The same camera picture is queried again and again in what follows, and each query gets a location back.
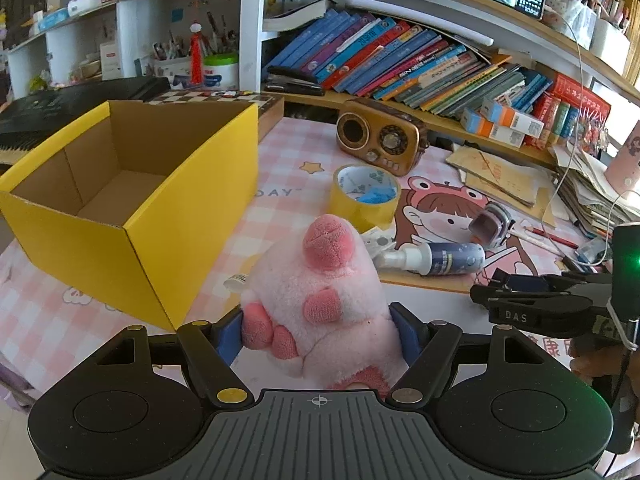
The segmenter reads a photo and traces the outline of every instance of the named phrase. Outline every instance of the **plush toy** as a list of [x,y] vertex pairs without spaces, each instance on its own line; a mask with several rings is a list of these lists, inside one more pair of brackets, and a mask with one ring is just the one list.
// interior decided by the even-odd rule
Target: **plush toy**
[[364,242],[337,216],[273,244],[240,303],[244,345],[318,388],[367,387],[384,397],[407,369]]

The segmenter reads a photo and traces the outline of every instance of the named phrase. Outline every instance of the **yellow star print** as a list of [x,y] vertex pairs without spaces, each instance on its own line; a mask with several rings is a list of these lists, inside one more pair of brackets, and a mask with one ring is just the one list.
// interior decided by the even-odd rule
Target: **yellow star print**
[[306,171],[309,175],[313,175],[314,173],[318,173],[319,171],[324,171],[319,162],[307,162],[300,166],[300,170]]

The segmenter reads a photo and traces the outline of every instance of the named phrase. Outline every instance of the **pink plush paw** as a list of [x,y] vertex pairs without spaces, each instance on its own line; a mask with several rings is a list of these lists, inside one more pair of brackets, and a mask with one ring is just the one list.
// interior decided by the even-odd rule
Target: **pink plush paw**
[[332,288],[326,288],[309,295],[302,307],[302,312],[309,323],[338,321],[342,314],[338,293]]
[[261,303],[242,308],[242,344],[251,350],[263,350],[273,340],[273,325]]
[[294,357],[298,357],[296,341],[293,339],[291,332],[282,325],[278,325],[273,329],[271,353],[276,359],[293,359]]
[[360,370],[351,377],[334,384],[331,389],[346,390],[350,384],[353,383],[366,384],[372,390],[377,390],[381,399],[384,399],[389,393],[389,385],[386,383],[382,373],[380,373],[380,370],[376,366],[369,366],[364,368],[364,370]]
[[307,263],[314,269],[344,267],[355,250],[353,233],[334,215],[322,215],[309,226],[303,241]]

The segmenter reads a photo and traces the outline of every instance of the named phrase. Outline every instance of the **red tassel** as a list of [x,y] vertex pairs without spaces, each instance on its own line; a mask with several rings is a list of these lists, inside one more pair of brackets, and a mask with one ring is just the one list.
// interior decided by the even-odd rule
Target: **red tassel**
[[204,82],[202,76],[202,52],[200,50],[200,37],[202,26],[199,23],[191,25],[191,84],[201,85]]

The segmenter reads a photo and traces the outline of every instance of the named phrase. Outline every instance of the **yellow packing tape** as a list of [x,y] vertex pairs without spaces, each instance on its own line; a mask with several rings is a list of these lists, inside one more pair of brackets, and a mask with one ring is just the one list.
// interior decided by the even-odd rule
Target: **yellow packing tape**
[[[382,204],[356,200],[375,187],[392,188],[396,196]],[[348,220],[361,234],[373,227],[388,229],[398,207],[400,192],[400,183],[388,171],[363,164],[343,166],[334,173],[328,212]]]

